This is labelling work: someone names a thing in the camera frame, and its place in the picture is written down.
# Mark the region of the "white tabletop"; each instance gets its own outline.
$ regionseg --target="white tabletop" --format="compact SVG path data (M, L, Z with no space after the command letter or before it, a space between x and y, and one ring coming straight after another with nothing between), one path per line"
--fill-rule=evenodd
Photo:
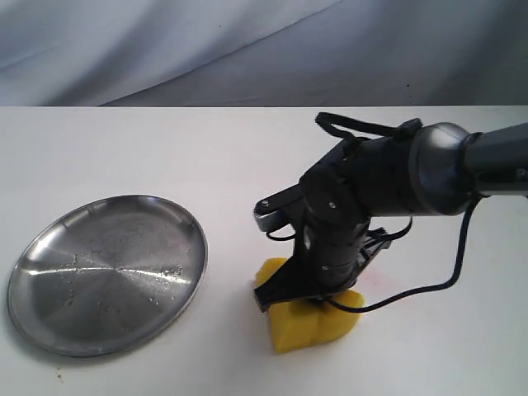
M260 233L252 207L297 182L337 141L321 109L0 108L0 281L60 215L115 195L184 205L209 243L189 309L144 346L105 358L53 356L0 322L0 393L16 395L454 395L528 389L528 202L490 198L469 230L459 283L363 315L343 339L274 356L251 281L289 243ZM421 117L487 131L528 121L528 107L325 109L397 125ZM460 217L416 219L356 289L367 303L450 276ZM396 230L405 219L377 219Z

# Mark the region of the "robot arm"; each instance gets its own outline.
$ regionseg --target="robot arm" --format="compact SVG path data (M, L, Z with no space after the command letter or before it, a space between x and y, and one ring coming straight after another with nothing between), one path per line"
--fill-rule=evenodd
M450 287L460 275L465 233L479 199L528 195L528 123L470 134L450 123L423 127L418 119L392 128L320 113L316 122L342 140L297 185L259 201L254 210L270 238L287 224L295 230L292 257L255 289L262 311L293 299L327 299L352 287L375 255L412 223L388 235L369 230L374 216L466 212L453 277L394 300ZM381 137L357 138L336 125Z

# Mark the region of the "yellow sponge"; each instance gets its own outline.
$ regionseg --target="yellow sponge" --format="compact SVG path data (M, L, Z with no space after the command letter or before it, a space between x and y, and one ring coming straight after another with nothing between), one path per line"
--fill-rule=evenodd
M266 282L285 261L285 258L266 260L256 275L255 287ZM365 302L362 295L352 290L346 290L334 299L357 308ZM361 314L343 312L329 303L298 300L273 304L268 315L275 352L285 353L344 336L352 330Z

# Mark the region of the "stainless steel plate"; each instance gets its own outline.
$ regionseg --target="stainless steel plate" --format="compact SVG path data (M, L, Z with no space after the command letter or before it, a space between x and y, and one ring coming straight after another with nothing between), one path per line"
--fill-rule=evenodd
M189 304L205 272L196 219L152 196L119 196L57 220L22 253L7 291L17 329L67 356L143 342Z

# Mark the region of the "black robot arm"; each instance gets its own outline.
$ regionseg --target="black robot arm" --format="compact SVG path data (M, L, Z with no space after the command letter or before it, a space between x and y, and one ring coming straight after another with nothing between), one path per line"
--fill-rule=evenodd
M288 239L271 235L287 224L295 230L292 257L255 289L263 311L293 299L333 303L328 296L350 288L375 255L405 235L412 223L387 235L383 229L369 231L373 216L466 211L464 222L469 223L483 196L528 195L528 123L469 134L449 123L423 127L418 119L394 128L320 113L316 122L342 140L297 185L260 200L254 210L259 228L270 238ZM338 126L381 137L357 138ZM460 236L460 267L465 233L467 225ZM460 275L456 264L450 280L426 288L450 287ZM418 289L394 298L433 291Z

